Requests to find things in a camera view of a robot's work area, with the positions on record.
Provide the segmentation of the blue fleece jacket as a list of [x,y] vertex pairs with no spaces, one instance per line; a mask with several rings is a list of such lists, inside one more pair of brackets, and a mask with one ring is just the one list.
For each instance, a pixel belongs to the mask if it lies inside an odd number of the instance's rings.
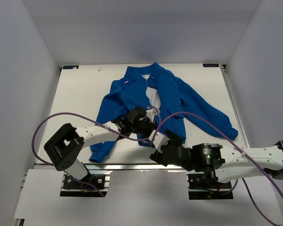
[[201,67],[199,72],[187,65],[168,70],[157,63],[145,67],[129,66],[124,76],[111,80],[101,76],[92,81],[101,105],[97,122],[106,123],[136,106],[152,105],[160,110],[160,132],[169,129],[186,145],[198,144],[198,132],[207,138],[227,136],[236,140],[237,123],[223,106],[229,102],[218,67]]

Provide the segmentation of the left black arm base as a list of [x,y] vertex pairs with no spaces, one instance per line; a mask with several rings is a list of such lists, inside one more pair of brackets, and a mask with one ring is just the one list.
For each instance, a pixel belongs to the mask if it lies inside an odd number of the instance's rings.
[[104,171],[92,171],[91,177],[85,182],[77,182],[73,178],[64,173],[60,197],[87,197],[87,198],[103,198],[106,196],[109,188],[110,173]]

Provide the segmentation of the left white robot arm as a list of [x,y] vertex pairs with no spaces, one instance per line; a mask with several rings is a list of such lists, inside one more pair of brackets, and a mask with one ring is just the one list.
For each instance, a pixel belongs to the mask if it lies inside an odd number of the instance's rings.
[[95,144],[129,139],[131,134],[148,140],[157,125],[155,116],[159,116],[155,107],[145,110],[137,106],[105,124],[95,122],[91,127],[75,128],[66,123],[45,143],[44,150],[57,171],[64,171],[75,184],[85,188],[92,176],[77,158],[80,151]]

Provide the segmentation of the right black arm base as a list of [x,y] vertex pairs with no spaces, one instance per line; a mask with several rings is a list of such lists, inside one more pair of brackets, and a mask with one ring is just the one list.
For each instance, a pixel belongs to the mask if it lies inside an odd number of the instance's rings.
[[220,183],[213,172],[188,173],[188,196],[190,200],[232,200],[231,182]]

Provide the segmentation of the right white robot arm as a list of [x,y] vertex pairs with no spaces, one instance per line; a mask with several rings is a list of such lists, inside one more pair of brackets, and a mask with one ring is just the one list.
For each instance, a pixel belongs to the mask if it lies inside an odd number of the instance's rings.
[[184,147],[183,140],[169,130],[165,134],[154,130],[149,140],[156,149],[150,159],[163,166],[203,173],[201,182],[210,188],[263,173],[283,180],[283,141],[272,147],[244,148],[239,152],[235,147],[210,143]]

